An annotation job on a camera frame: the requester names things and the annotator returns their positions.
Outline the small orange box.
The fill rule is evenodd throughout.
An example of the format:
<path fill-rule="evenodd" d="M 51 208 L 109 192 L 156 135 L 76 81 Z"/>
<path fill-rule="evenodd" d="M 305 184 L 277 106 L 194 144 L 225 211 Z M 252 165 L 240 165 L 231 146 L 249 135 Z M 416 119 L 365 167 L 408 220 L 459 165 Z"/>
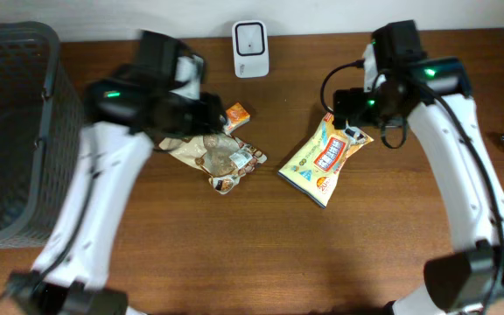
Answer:
<path fill-rule="evenodd" d="M 223 131 L 230 135 L 250 120 L 250 113 L 239 103 L 236 102 L 226 110 L 227 122 L 223 127 Z"/>

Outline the beige brown snack pouch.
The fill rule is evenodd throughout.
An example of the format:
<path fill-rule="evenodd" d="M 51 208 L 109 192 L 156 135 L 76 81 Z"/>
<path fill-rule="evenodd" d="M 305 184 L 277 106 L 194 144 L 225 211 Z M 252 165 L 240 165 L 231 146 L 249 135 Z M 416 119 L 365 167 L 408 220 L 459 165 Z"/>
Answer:
<path fill-rule="evenodd" d="M 165 138 L 159 148 L 207 174 L 209 184 L 220 194 L 229 193 L 242 177 L 267 161 L 267 156 L 253 145 L 222 133 Z"/>

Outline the yellow chip bag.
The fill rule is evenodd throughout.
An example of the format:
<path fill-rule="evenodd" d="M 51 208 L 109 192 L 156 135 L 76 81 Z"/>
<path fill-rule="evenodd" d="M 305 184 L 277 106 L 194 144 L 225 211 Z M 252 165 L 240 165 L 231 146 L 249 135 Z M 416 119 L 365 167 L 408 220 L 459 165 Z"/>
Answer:
<path fill-rule="evenodd" d="M 374 139 L 357 127 L 346 124 L 336 129 L 334 116 L 327 113 L 316 132 L 278 171 L 278 175 L 320 207 L 326 208 L 345 162 Z"/>

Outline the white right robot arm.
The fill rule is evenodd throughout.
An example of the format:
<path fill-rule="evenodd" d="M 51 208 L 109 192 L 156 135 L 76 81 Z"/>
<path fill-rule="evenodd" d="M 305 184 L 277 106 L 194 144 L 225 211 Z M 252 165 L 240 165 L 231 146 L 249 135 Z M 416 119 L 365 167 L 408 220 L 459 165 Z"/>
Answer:
<path fill-rule="evenodd" d="M 423 284 L 387 303 L 393 315 L 484 314 L 504 300 L 504 191 L 481 138 L 459 59 L 432 59 L 411 20 L 372 33 L 361 88 L 339 90 L 330 112 L 352 139 L 359 127 L 397 126 L 423 147 L 443 198 L 454 251 L 429 260 Z"/>

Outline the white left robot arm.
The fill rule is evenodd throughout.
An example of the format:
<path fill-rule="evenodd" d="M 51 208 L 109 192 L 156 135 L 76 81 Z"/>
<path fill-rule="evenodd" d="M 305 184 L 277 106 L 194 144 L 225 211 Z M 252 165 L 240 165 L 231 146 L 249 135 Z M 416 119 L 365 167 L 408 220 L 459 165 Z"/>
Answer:
<path fill-rule="evenodd" d="M 223 130 L 221 99 L 205 93 L 206 62 L 182 40 L 143 31 L 136 57 L 88 85 L 86 125 L 65 202 L 50 239 L 27 272 L 12 272 L 1 300 L 23 314 L 131 314 L 107 287 L 117 229 L 159 137 Z"/>

